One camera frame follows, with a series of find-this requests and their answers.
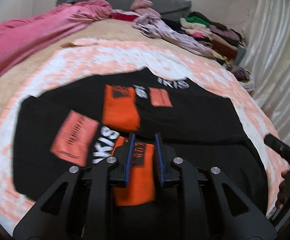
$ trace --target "bedspread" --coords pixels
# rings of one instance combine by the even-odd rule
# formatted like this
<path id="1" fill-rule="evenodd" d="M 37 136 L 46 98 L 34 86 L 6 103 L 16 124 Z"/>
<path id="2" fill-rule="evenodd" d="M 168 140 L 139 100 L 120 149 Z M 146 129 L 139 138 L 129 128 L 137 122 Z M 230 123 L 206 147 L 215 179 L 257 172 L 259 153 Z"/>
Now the bedspread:
<path id="1" fill-rule="evenodd" d="M 89 39 L 73 42 L 74 38 L 80 37 Z M 125 41 L 90 39 L 92 37 Z M 37 69 L 51 55 L 51 51 L 65 42 L 72 43 L 58 49 L 51 59 Z M 266 168 L 269 182 L 268 211 L 272 209 L 281 182 L 280 172 L 287 169 L 287 164 L 265 147 L 264 135 L 270 132 L 277 136 L 277 133 L 271 121 L 235 77 L 220 69 L 215 61 L 193 55 L 163 40 L 146 38 L 138 30 L 132 29 L 131 23 L 109 19 L 51 45 L 0 78 L 0 223 L 10 234 L 33 205 L 32 201 L 14 190 L 12 183 L 11 146 L 21 101 L 28 95 L 37 96 L 83 76 L 132 71 L 144 65 L 166 79 L 188 76 L 206 90 L 231 98 L 243 128 Z"/>
<path id="2" fill-rule="evenodd" d="M 111 5 L 104 0 L 61 4 L 48 13 L 0 25 L 0 76 L 29 55 L 93 21 L 108 18 Z"/>

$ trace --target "metal bolt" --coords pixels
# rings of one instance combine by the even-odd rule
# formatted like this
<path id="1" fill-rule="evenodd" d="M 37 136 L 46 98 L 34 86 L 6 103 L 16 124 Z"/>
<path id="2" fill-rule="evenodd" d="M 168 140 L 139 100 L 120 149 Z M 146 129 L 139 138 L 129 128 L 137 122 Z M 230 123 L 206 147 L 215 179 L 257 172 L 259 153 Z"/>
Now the metal bolt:
<path id="1" fill-rule="evenodd" d="M 69 172 L 70 173 L 76 173 L 78 172 L 79 168 L 77 166 L 72 166 L 71 168 L 69 168 Z"/>
<path id="2" fill-rule="evenodd" d="M 108 157 L 107 160 L 106 160 L 108 163 L 114 163 L 116 161 L 116 158 L 111 156 L 111 157 Z"/>
<path id="3" fill-rule="evenodd" d="M 182 158 L 180 158 L 180 157 L 176 157 L 176 158 L 174 158 L 173 161 L 174 161 L 174 163 L 176 163 L 176 164 L 181 164 L 181 163 L 184 162 L 184 160 L 183 160 Z"/>
<path id="4" fill-rule="evenodd" d="M 219 174 L 220 173 L 220 168 L 218 168 L 218 167 L 212 167 L 210 170 L 211 170 L 211 172 L 213 174 Z"/>

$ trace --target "pink blanket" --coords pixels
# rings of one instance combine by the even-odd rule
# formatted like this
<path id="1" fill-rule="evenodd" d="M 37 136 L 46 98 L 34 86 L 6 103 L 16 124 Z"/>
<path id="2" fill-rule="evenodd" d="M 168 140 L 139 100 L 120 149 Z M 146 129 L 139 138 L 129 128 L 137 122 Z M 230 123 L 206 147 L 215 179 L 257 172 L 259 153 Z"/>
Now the pink blanket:
<path id="1" fill-rule="evenodd" d="M 0 76 L 18 62 L 93 21 L 108 18 L 105 0 L 63 3 L 48 13 L 0 24 Z"/>

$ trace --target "lavender fabric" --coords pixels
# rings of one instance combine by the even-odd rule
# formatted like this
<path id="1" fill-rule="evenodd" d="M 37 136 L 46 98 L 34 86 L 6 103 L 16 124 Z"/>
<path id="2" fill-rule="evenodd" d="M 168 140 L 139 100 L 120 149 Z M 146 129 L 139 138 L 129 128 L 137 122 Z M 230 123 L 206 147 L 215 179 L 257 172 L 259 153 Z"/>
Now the lavender fabric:
<path id="1" fill-rule="evenodd" d="M 213 58 L 211 49 L 198 43 L 187 34 L 177 33 L 169 28 L 159 17 L 152 13 L 146 13 L 133 21 L 133 28 L 139 29 L 149 38 L 164 39 L 182 49 L 196 54 Z"/>
<path id="2" fill-rule="evenodd" d="M 232 39 L 234 41 L 240 41 L 239 36 L 236 33 L 234 33 L 232 30 L 221 31 L 221 30 L 217 29 L 216 26 L 214 26 L 214 25 L 210 25 L 209 28 L 210 28 L 212 33 L 219 34 L 221 36 Z"/>

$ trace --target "beige bedsheet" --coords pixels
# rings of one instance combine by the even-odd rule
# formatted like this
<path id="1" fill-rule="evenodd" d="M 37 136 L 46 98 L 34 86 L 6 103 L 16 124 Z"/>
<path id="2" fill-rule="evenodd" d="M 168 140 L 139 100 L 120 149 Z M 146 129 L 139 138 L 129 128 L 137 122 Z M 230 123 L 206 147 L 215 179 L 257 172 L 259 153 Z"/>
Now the beige bedsheet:
<path id="1" fill-rule="evenodd" d="M 100 38 L 105 40 L 118 41 L 145 41 L 151 45 L 171 49 L 189 58 L 201 58 L 184 49 L 181 49 L 167 41 L 161 39 L 150 39 L 141 34 L 139 30 L 131 27 L 132 23 L 119 20 L 107 19 L 94 22 L 86 29 L 74 33 L 66 38 L 53 43 L 42 51 L 35 53 L 26 60 L 15 65 L 2 77 L 0 77 L 0 116 L 4 107 L 8 104 L 14 93 L 22 85 L 22 83 L 39 67 L 49 59 L 55 50 L 62 44 L 72 42 L 78 38 Z M 213 60 L 206 59 L 211 64 L 220 67 Z"/>

